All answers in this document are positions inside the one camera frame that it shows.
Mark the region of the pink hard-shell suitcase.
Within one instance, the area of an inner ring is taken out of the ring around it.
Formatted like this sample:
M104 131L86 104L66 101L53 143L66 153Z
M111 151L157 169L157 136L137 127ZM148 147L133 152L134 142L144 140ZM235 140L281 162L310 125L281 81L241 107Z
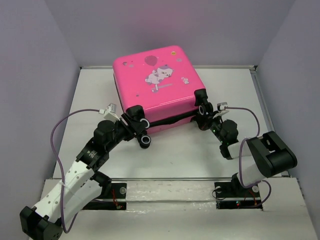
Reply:
M150 134L213 112L204 83L178 45L118 57L112 68L123 112L148 121L137 135L141 148L150 146Z

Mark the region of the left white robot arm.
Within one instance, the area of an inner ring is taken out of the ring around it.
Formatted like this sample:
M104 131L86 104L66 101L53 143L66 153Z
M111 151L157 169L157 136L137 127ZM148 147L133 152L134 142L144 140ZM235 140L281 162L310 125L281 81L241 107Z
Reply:
M137 120L125 113L99 122L69 170L61 171L61 180L33 207L21 210L22 231L33 240L57 240L62 233L69 233L83 207L110 194L112 180L99 171L109 153L121 141L130 141L149 126L147 119Z

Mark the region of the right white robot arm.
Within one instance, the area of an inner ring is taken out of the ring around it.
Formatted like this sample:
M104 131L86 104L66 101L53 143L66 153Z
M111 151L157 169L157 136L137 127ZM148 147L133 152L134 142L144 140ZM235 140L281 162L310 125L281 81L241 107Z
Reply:
M242 196L249 188L284 171L295 168L298 160L293 151L274 131L238 140L238 125L232 120L222 120L222 111L198 107L193 117L200 130L210 130L220 142L220 153L227 160L238 159L238 172L230 181L228 191Z

